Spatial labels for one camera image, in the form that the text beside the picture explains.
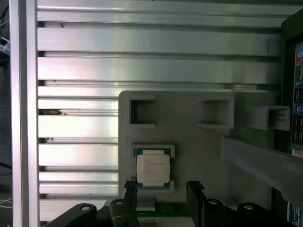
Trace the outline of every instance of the metal surface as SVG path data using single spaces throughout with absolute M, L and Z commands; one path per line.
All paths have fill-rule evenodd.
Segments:
M 11 132 L 13 166 L 13 223 L 29 226 L 27 163 L 27 65 L 26 5 L 22 0 L 9 1 L 11 44 Z
M 258 33 L 167 31 L 152 28 L 139 30 L 123 27 L 113 29 L 105 26 L 69 29 L 38 28 L 40 51 L 278 56 L 279 41 L 279 35 Z M 213 45 L 201 45 L 201 43 L 213 43 Z
M 39 137 L 118 138 L 118 118 L 107 116 L 39 116 Z
M 40 183 L 41 194 L 117 197 L 117 183 Z
M 191 3 L 169 1 L 98 1 L 98 0 L 39 0 L 40 10 L 66 10 L 66 11 L 101 11 L 101 12 L 136 12 L 136 13 L 170 13 L 194 15 L 237 15 L 237 16 L 290 16 L 300 10 L 298 6 L 256 5 L 256 4 L 217 4 L 217 3 Z
M 195 26 L 236 26 L 249 28 L 280 27 L 283 18 L 233 17 L 211 15 L 171 15 L 152 13 L 116 13 L 116 12 L 79 12 L 79 11 L 40 11 L 38 20 L 58 22 L 90 22 L 119 24 L 159 24 L 159 25 L 195 25 Z
M 73 167 L 101 166 L 105 170 L 118 170 L 118 145 L 40 144 L 39 165 Z
M 118 173 L 65 173 L 40 172 L 40 182 L 118 183 Z
M 26 0 L 27 9 L 27 114 L 29 226 L 40 225 L 37 104 L 37 1 Z
M 148 82 L 278 83 L 276 79 L 278 64 L 274 62 L 41 57 L 38 58 L 38 63 L 38 78 L 41 80 L 81 80 L 85 78 L 86 80 L 102 81 L 114 79 L 116 81 Z

